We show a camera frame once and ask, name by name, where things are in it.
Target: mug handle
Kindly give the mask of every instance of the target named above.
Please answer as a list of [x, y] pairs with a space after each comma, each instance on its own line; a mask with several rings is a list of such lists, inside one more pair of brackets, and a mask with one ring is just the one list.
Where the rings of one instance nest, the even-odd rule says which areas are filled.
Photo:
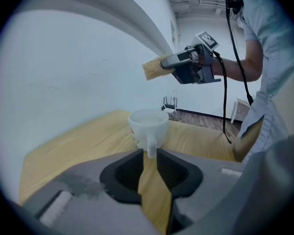
[[147, 155], [150, 159], [157, 156], [157, 140], [151, 133], [147, 134]]

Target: floor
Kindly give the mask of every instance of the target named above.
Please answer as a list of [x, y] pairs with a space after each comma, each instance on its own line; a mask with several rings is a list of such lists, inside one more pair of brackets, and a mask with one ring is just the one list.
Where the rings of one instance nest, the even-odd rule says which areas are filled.
[[[175, 115], [174, 121], [189, 123], [197, 126], [203, 126], [211, 129], [216, 129], [222, 131], [223, 120], [214, 117], [206, 117], [197, 114], [191, 114], [186, 112], [177, 112]], [[240, 123], [231, 124], [230, 121], [225, 122], [225, 132], [228, 138], [233, 141], [238, 132], [241, 129]]]

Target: yellow sponge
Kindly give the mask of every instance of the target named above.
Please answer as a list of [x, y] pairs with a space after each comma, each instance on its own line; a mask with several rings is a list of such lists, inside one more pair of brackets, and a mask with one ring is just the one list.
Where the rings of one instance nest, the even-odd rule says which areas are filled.
[[168, 74], [171, 74], [172, 72], [175, 71], [174, 68], [163, 69], [161, 67], [161, 61], [166, 59], [169, 56], [170, 55], [158, 57], [158, 58], [151, 60], [143, 65], [143, 69], [144, 69], [145, 76], [146, 76], [147, 80], [151, 80], [156, 77], [163, 76], [163, 75], [168, 75]]

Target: person's arm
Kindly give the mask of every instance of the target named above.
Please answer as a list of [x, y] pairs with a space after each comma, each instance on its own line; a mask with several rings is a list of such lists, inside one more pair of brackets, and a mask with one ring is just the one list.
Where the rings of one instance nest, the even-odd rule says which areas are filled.
[[[245, 71], [246, 81], [252, 82], [259, 79], [263, 71], [263, 49], [257, 40], [246, 40], [246, 57], [240, 60]], [[243, 76], [237, 61], [223, 58], [226, 76], [237, 81], [243, 81]], [[212, 64], [214, 75], [222, 76], [222, 68], [217, 58]]]

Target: light blue shirt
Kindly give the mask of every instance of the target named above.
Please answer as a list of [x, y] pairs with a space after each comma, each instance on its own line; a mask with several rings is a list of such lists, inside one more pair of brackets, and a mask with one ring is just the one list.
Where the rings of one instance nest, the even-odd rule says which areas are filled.
[[246, 40], [258, 40], [264, 51], [261, 88], [242, 123], [239, 137], [264, 116], [259, 137], [244, 158], [267, 150], [289, 135], [272, 99], [294, 72], [294, 25], [277, 0], [243, 0], [241, 19]]

